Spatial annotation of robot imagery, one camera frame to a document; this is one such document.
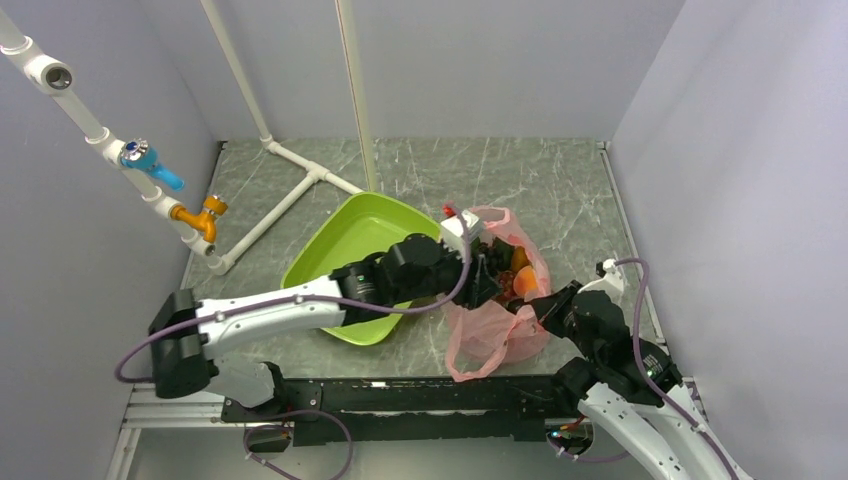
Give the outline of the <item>pink plastic bag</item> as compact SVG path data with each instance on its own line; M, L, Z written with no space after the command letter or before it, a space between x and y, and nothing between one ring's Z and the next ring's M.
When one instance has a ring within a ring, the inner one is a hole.
M508 208L490 206L473 207L471 212L480 218L490 237L525 249L537 288L526 291L521 298L551 294L548 265L515 214ZM451 327L445 365L456 382L485 378L504 363L526 360L540 353L549 340L548 332L538 324L529 306L511 313L494 300L473 310L449 302L443 311Z

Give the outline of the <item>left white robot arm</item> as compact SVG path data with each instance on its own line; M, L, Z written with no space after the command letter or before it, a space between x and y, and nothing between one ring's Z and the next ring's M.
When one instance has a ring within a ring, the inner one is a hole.
M280 368L240 363L241 345L301 330L357 325L439 296L474 309L501 291L483 253L463 240L411 234L304 284L232 299L172 293L149 327L152 382L162 399L209 392L272 420L287 406Z

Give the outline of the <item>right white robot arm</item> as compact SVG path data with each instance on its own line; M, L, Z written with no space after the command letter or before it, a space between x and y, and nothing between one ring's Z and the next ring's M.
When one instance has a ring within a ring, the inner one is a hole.
M580 355L551 377L551 401L605 429L655 479L746 479L689 395L671 357L626 325L600 290L571 283L529 301L540 325Z

